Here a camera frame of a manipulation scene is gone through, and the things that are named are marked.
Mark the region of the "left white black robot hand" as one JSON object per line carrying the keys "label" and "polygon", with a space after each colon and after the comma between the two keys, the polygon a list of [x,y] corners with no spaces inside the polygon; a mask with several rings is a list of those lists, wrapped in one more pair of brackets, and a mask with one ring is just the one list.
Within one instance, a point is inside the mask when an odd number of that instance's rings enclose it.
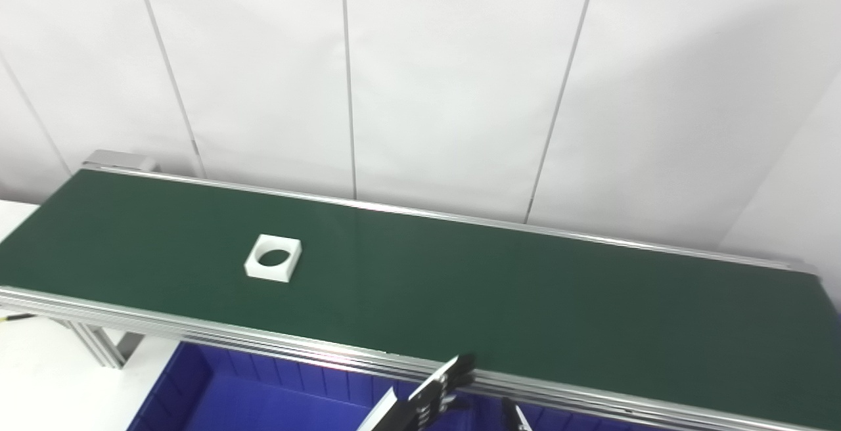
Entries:
{"label": "left white black robot hand", "polygon": [[471,402],[455,392],[474,383],[476,359],[475,353],[453,357],[408,396],[399,397],[391,387],[357,430],[426,430],[445,413],[469,410]]}

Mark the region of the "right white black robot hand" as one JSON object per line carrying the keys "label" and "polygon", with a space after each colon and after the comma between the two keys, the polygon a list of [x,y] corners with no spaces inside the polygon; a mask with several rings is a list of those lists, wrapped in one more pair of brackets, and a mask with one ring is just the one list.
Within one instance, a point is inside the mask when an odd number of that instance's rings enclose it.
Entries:
{"label": "right white black robot hand", "polygon": [[508,431],[532,431],[532,426],[526,419],[522,408],[516,401],[507,396],[501,399],[503,427]]}

